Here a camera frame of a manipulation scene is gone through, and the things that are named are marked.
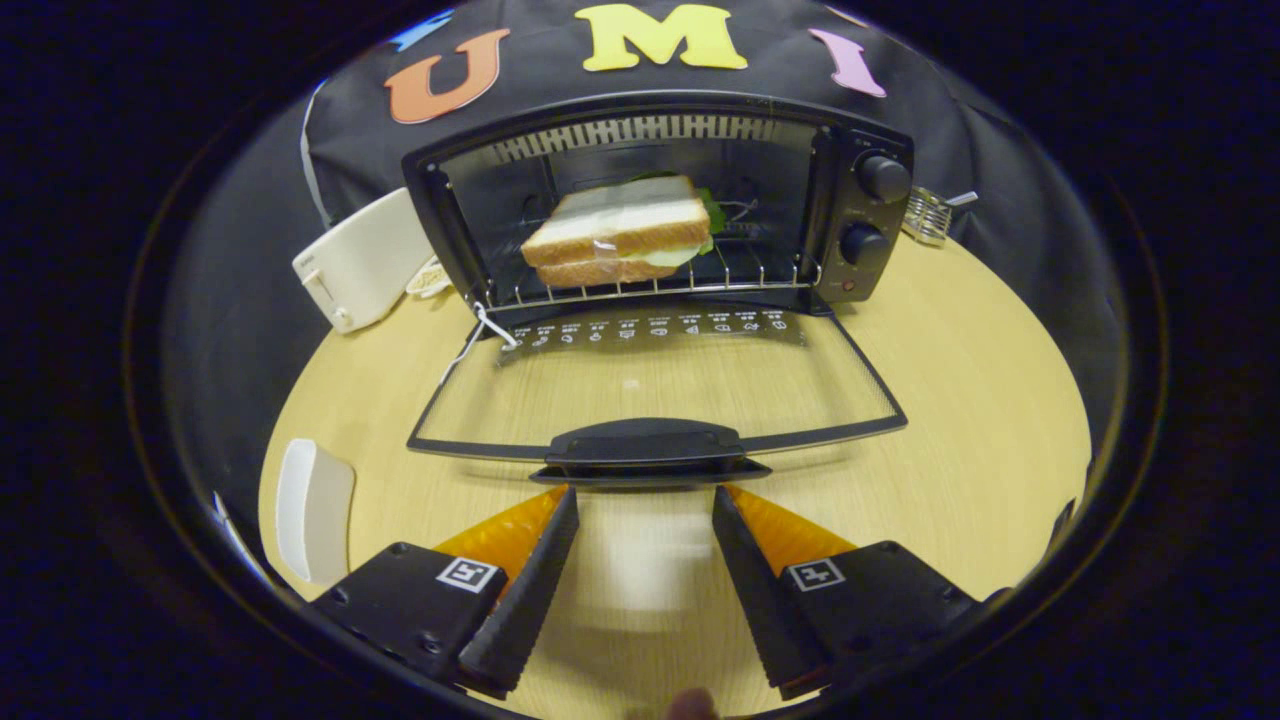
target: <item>sandwich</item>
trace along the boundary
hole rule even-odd
[[[685,176],[566,195],[520,252],[547,287],[666,278],[712,246],[712,220]]]

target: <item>wooden table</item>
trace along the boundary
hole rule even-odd
[[[740,483],[855,544],[893,539],[975,598],[1018,584],[1053,519],[1079,502],[1089,433],[1053,341],[991,270],[955,242],[902,236],[874,296],[840,322],[897,397],[909,425],[763,456]],[[394,541],[431,547],[547,489],[534,466],[413,452],[406,439],[475,318],[449,291],[406,299],[379,324],[330,333],[298,377],[262,466],[259,515],[271,565],[285,445],[312,438],[356,469],[348,553]],[[710,488],[580,492],[581,529],[520,687],[502,703],[538,717],[658,717],[703,685],[721,712],[782,705],[768,687],[710,532]],[[672,538],[654,546],[643,537]]]

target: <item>yellow letter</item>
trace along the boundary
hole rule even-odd
[[[627,40],[659,65],[671,60],[684,40],[685,51],[680,59],[687,65],[728,70],[746,67],[746,58],[737,54],[728,37],[724,24],[728,10],[680,5],[666,20],[658,22],[631,5],[613,4],[585,8],[573,17],[591,23],[593,55],[582,63],[588,70],[620,70],[639,65],[640,56],[627,51]]]

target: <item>white toaster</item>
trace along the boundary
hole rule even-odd
[[[387,315],[434,256],[402,187],[324,233],[293,259],[293,272],[333,329],[349,333]]]

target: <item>pink letter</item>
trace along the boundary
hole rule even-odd
[[[872,72],[867,69],[861,45],[820,29],[809,28],[809,33],[827,45],[831,59],[836,61],[836,73],[831,76],[836,85],[876,97],[888,95],[883,87],[876,83]]]

